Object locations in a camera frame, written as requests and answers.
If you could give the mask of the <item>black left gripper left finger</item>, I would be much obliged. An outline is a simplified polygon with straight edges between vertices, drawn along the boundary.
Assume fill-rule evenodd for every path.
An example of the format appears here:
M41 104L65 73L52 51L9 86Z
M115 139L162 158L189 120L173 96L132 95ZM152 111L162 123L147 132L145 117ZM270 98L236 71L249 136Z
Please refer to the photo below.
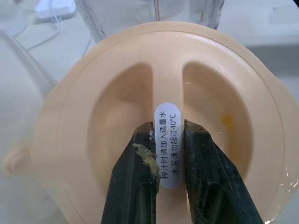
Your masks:
M138 155L141 144L156 152L152 122L137 127L126 148L112 169L105 206L103 224L154 224L156 223L156 198L159 188L159 172L151 172L150 166Z

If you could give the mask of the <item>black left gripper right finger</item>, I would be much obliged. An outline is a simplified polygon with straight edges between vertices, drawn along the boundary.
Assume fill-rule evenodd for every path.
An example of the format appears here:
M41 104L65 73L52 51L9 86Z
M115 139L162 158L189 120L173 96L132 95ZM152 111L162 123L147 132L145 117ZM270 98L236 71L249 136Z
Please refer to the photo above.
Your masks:
M192 223L263 223L238 169L203 126L185 120L184 149Z

